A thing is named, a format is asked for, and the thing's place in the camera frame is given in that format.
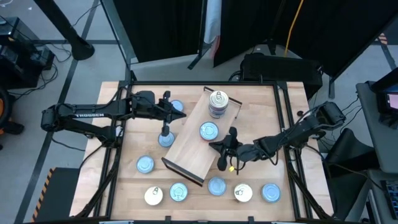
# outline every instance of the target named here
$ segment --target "wooden table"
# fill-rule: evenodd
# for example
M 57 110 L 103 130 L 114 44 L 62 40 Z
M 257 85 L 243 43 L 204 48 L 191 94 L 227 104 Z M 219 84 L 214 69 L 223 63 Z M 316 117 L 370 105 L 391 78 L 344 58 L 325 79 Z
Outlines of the wooden table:
M 280 133 L 273 87 L 207 86 L 214 90 L 225 91 L 230 97 L 243 103 L 239 116 L 233 123 L 238 130 L 238 140 L 243 144 L 252 143 L 253 139 L 262 136 Z M 117 87 L 117 82 L 104 82 L 98 103 L 108 102 Z M 297 111 L 308 110 L 307 99 L 302 83 L 288 83 L 288 87 L 292 112 L 294 119 L 297 120 Z M 184 103 L 184 112 L 189 116 L 203 92 L 203 86 L 135 85 L 132 90 L 133 92 L 151 90 L 155 93 L 156 100 L 162 97 L 165 90 L 170 90 L 170 99 L 181 100 Z M 288 126 L 282 91 L 280 91 L 280 97 L 285 125 Z M 186 118 L 179 119 L 170 124 L 170 130 L 177 137 L 185 120 Z M 110 124 L 110 119 L 96 118 L 93 120 L 93 124 L 106 126 Z M 167 153 L 167 149 L 160 147 L 157 142 L 161 126 L 162 122 L 148 119 L 131 119 L 127 122 L 112 219 L 164 220 L 165 216 L 170 215 L 172 220 L 246 221 L 248 216 L 254 216 L 255 221 L 294 221 L 283 150 L 279 151 L 277 166 L 273 166 L 270 161 L 248 162 L 239 175 L 236 175 L 235 172 L 219 171 L 216 166 L 217 159 L 215 159 L 204 186 L 201 188 L 166 169 L 160 160 Z M 96 139 L 89 140 L 85 156 L 99 144 L 100 142 Z M 310 140 L 309 145 L 318 147 L 315 140 Z M 70 215 L 77 214 L 98 188 L 104 152 L 105 149 L 97 152 L 81 169 Z M 137 158 L 144 154 L 152 156 L 155 160 L 155 169 L 150 174 L 141 174 L 136 169 Z M 333 209 L 319 155 L 305 148 L 302 151 L 302 161 L 309 191 L 323 209 L 331 215 Z M 209 179 L 214 176 L 220 176 L 226 180 L 227 191 L 223 196 L 213 196 L 207 189 Z M 188 197 L 183 202 L 174 202 L 170 198 L 169 188 L 176 182 L 183 182 L 188 187 Z M 253 198 L 247 203 L 238 203 L 234 199 L 233 188 L 241 182 L 249 184 L 254 192 Z M 282 197 L 279 202 L 267 203 L 262 199 L 260 190 L 267 183 L 275 183 L 280 187 Z M 144 201 L 145 191 L 153 185 L 159 186 L 164 192 L 163 201 L 154 207 Z M 298 189 L 297 193 L 301 216 L 305 217 L 302 195 Z M 101 214 L 105 213 L 107 199 L 108 193 L 106 192 L 103 196 Z

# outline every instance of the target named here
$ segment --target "wooden board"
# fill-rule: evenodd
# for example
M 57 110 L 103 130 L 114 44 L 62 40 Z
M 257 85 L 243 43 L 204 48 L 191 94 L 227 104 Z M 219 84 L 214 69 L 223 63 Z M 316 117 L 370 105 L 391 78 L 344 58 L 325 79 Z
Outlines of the wooden board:
M 180 134 L 162 159 L 167 168 L 199 186 L 203 185 L 214 158 L 219 156 L 218 152 L 209 146 L 209 141 L 200 136 L 200 126 L 204 122 L 215 123 L 218 127 L 218 136 L 214 141 L 221 141 L 228 134 L 229 127 L 241 109 L 241 103 L 230 98 L 224 115 L 220 118 L 212 118 L 208 109 L 212 92 L 213 90 L 209 88 L 203 91 L 187 122 L 180 130 Z
M 113 96 L 117 86 L 116 82 L 103 83 L 98 103 L 106 103 Z M 297 120 L 297 111 L 308 110 L 307 99 L 302 83 L 288 83 L 288 86 L 293 115 Z M 252 143 L 253 139 L 280 132 L 274 92 L 271 86 L 208 87 L 228 92 L 230 97 L 239 99 L 243 103 L 238 118 L 233 122 L 233 126 L 238 130 L 239 141 L 244 144 Z M 161 98 L 165 90 L 170 90 L 171 100 L 183 101 L 184 112 L 190 114 L 200 98 L 203 86 L 142 85 L 133 88 L 134 92 L 141 90 L 151 90 L 157 98 Z M 185 122 L 186 118 L 172 122 L 170 130 L 178 137 Z M 106 118 L 98 118 L 94 119 L 93 123 L 105 126 L 109 125 L 110 121 Z M 215 160 L 206 177 L 204 187 L 199 187 L 168 170 L 161 162 L 160 158 L 167 153 L 167 149 L 160 147 L 157 142 L 161 127 L 161 122 L 147 119 L 135 119 L 127 122 L 112 219 L 164 220 L 165 216 L 170 215 L 172 220 L 246 221 L 248 216 L 254 216 L 256 221 L 294 220 L 283 151 L 279 151 L 277 166 L 273 166 L 269 161 L 248 162 L 239 176 L 234 172 L 219 171 Z M 89 140 L 86 156 L 99 144 L 98 140 Z M 317 148 L 315 141 L 310 141 L 309 145 Z M 83 166 L 70 215 L 77 214 L 98 188 L 104 152 L 104 149 L 100 150 Z M 141 174 L 136 170 L 136 161 L 143 154 L 149 154 L 155 160 L 155 170 L 151 175 Z M 302 160 L 308 190 L 325 211 L 332 214 L 328 186 L 319 156 L 305 148 L 302 151 Z M 227 182 L 227 191 L 221 197 L 210 195 L 206 187 L 208 180 L 214 176 L 223 177 Z M 169 188 L 176 182 L 183 182 L 188 187 L 189 194 L 184 202 L 177 203 L 170 198 Z M 238 203 L 234 199 L 233 187 L 240 182 L 249 184 L 253 189 L 253 198 L 247 203 Z M 260 189 L 267 183 L 275 183 L 280 187 L 282 198 L 279 202 L 267 203 L 261 198 Z M 149 206 L 144 201 L 145 191 L 153 185 L 159 186 L 164 192 L 163 201 L 155 207 Z M 108 194 L 106 193 L 103 198 L 101 214 L 104 214 L 107 199 Z

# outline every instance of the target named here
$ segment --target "black curtain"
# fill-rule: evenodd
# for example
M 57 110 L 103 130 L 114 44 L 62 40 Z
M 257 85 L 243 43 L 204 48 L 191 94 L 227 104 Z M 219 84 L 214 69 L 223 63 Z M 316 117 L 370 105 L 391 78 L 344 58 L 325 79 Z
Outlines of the black curtain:
M 285 45 L 300 0 L 287 0 L 273 39 Z M 280 1 L 223 0 L 220 46 L 214 66 L 268 38 Z M 325 73 L 340 75 L 398 12 L 393 0 L 305 0 L 289 50 L 318 60 Z
M 197 54 L 202 0 L 114 0 L 139 62 Z

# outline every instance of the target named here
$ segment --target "yellow cable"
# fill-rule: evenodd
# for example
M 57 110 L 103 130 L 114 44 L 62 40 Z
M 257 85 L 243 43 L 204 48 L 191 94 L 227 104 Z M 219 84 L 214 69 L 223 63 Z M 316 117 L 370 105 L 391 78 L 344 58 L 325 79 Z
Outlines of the yellow cable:
M 286 42 L 286 48 L 285 48 L 285 56 L 284 57 L 286 57 L 286 55 L 287 55 L 287 49 L 289 48 L 290 35 L 292 34 L 294 23 L 296 22 L 297 16 L 299 15 L 299 12 L 300 12 L 300 9 L 301 9 L 301 5 L 303 4 L 303 2 L 304 2 L 304 0 L 300 1 L 300 4 L 298 5 L 298 8 L 297 8 L 296 15 L 294 16 L 292 25 L 290 26 L 289 34 L 287 36 L 287 42 Z

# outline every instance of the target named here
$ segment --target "can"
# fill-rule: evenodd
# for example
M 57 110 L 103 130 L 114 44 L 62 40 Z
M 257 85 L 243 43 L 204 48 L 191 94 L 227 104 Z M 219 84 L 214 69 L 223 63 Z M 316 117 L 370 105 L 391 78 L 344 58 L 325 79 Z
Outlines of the can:
M 214 91 L 209 98 L 209 113 L 213 118 L 220 118 L 228 107 L 229 97 L 223 91 Z
M 136 166 L 140 173 L 148 174 L 154 170 L 155 162 L 151 156 L 141 156 L 138 159 Z
M 215 123 L 207 121 L 200 126 L 199 132 L 204 140 L 211 141 L 217 138 L 218 127 Z
M 171 104 L 178 111 L 182 112 L 184 110 L 184 104 L 180 100 L 172 100 Z
M 160 187 L 149 187 L 145 192 L 144 199 L 148 205 L 157 205 L 163 199 L 163 191 Z
M 174 134 L 169 131 L 169 134 L 167 136 L 163 136 L 162 134 L 159 134 L 158 138 L 158 143 L 162 147 L 170 147 L 174 142 Z
M 170 197 L 176 202 L 182 202 L 188 195 L 187 186 L 183 183 L 175 183 L 170 188 Z
M 247 184 L 238 184 L 234 189 L 236 200 L 240 202 L 248 202 L 253 196 L 253 191 Z
M 261 189 L 263 199 L 270 203 L 276 203 L 280 199 L 280 189 L 276 184 L 266 184 Z
M 226 183 L 221 177 L 213 177 L 210 179 L 208 189 L 212 195 L 221 196 L 225 193 Z

